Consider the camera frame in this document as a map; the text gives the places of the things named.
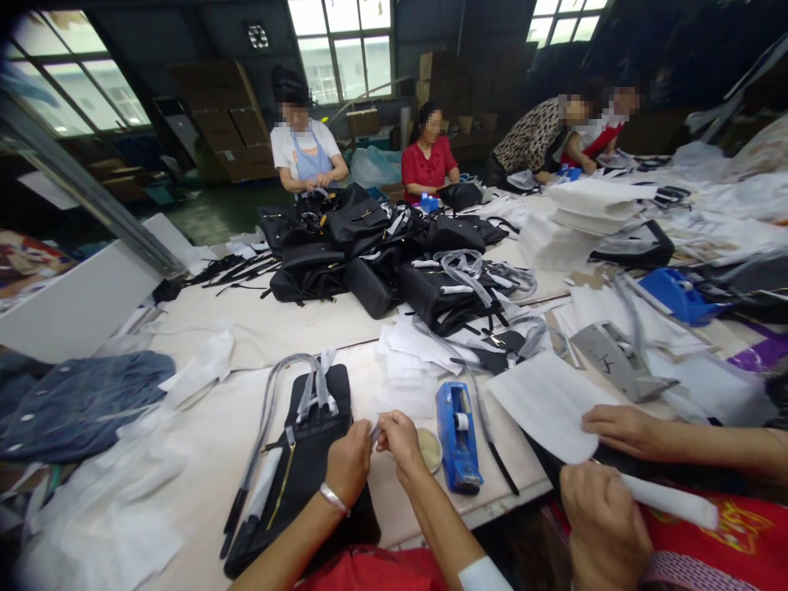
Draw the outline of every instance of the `woman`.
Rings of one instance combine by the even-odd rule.
[[[581,125],[602,111],[602,80],[590,80],[579,94],[550,98],[526,113],[490,154],[484,176],[486,186],[505,186],[506,178],[530,170],[547,183],[555,164],[553,154],[566,137],[567,129]]]
[[[396,476],[410,499],[429,550],[345,550],[300,587],[321,589],[450,589],[504,591],[511,587],[479,546],[460,514],[430,474],[413,422],[398,410],[378,417],[378,451],[390,451]],[[326,486],[277,540],[232,585],[232,591],[290,591],[323,542],[345,518],[364,488],[373,441],[368,420],[357,421],[328,450]]]
[[[284,119],[271,133],[273,166],[282,186],[296,195],[337,186],[348,175],[347,164],[331,131],[309,118],[309,88],[281,66],[271,72],[271,86]]]
[[[451,155],[449,139],[440,135],[442,119],[438,105],[427,101],[413,126],[410,145],[402,153],[402,182],[408,203],[417,204],[423,193],[435,195],[443,187],[460,182],[460,169]]]
[[[644,573],[646,581],[675,585],[669,589],[784,588],[788,433],[659,420],[627,405],[594,407],[583,429],[640,460],[724,467],[755,480],[748,497],[692,491],[719,509],[720,526],[711,531],[654,509],[638,511],[613,468],[565,466],[561,497],[568,524],[556,507],[548,519],[562,533],[571,526],[575,589],[635,589]]]
[[[640,92],[634,86],[613,90],[613,100],[602,116],[587,125],[577,126],[566,139],[563,153],[558,153],[561,164],[582,167],[586,174],[597,170],[596,158],[602,153],[616,151],[618,135],[624,130],[630,115],[640,107]]]

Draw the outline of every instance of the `pile of bags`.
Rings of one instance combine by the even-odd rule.
[[[530,291],[520,269],[483,261],[508,232],[478,216],[475,185],[450,187],[444,210],[379,203],[359,185],[318,190],[293,205],[259,208],[260,226],[281,267],[270,282],[281,302],[303,305],[351,291],[372,318],[403,301],[435,332],[449,334],[477,315],[501,316],[507,297]],[[525,279],[528,287],[518,280]]]

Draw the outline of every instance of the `silver bracelet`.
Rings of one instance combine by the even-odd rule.
[[[325,497],[326,501],[330,502],[342,513],[344,513],[345,517],[350,517],[350,509],[345,506],[345,503],[342,502],[342,500],[335,492],[333,492],[333,490],[328,487],[327,484],[323,483],[320,485],[320,494]]]

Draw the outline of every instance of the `red shirt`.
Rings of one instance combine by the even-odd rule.
[[[409,145],[402,153],[402,182],[416,183],[424,186],[443,186],[446,175],[452,168],[457,168],[457,161],[451,155],[449,139],[445,135],[438,136],[438,141],[433,144],[429,160],[424,157],[424,152],[416,142]],[[409,203],[418,203],[420,197],[405,193],[405,200]]]

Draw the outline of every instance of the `red fabric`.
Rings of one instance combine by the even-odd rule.
[[[655,550],[644,580],[710,589],[710,583],[720,584],[728,575],[761,591],[784,589],[788,508],[736,495],[690,492],[717,505],[720,528],[702,529],[641,506]],[[562,533],[568,535],[569,523],[557,503],[551,506],[551,513]]]
[[[621,123],[618,127],[605,127],[605,131],[599,134],[599,137],[591,142],[591,145],[583,150],[583,153],[594,160],[599,154],[603,152],[603,150],[610,144],[618,135],[621,133],[621,130],[624,129],[624,124]],[[571,156],[564,152],[561,155],[561,164],[569,164],[571,167],[578,167],[580,166],[579,163],[575,162]]]
[[[457,161],[451,155],[449,139],[445,135],[438,136],[438,141],[433,144],[429,160],[424,157],[424,152],[414,142],[402,153],[402,182],[415,183],[424,186],[443,186],[446,175],[452,168],[457,168]],[[418,203],[420,196],[408,195],[405,199],[410,203]]]
[[[389,552],[375,546],[348,548],[310,576],[299,591],[447,591],[427,548]]]

